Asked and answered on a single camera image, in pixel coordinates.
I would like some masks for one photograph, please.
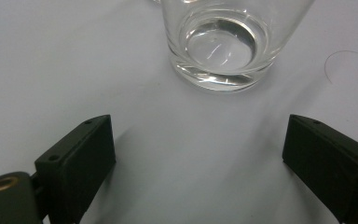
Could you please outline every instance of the white table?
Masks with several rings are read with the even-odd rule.
[[[173,72],[151,0],[0,1],[0,175],[103,114],[117,165],[82,223],[337,223],[282,147],[290,114],[358,141],[358,1],[315,1],[268,76],[224,95]]]

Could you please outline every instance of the clear glass cup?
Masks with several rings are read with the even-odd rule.
[[[172,66],[208,90],[252,86],[313,1],[161,0]]]

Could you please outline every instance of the shot glass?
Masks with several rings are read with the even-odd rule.
[[[161,0],[174,70],[212,91],[266,74],[314,0]]]

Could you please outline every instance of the glass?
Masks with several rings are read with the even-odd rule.
[[[264,76],[313,0],[161,0],[175,71],[240,91]]]

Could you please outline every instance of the glass base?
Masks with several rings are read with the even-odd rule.
[[[196,86],[209,91],[234,92],[254,85],[267,73],[272,63],[249,73],[230,75],[203,71],[190,63],[183,62],[174,54],[171,54],[171,65],[178,75]]]

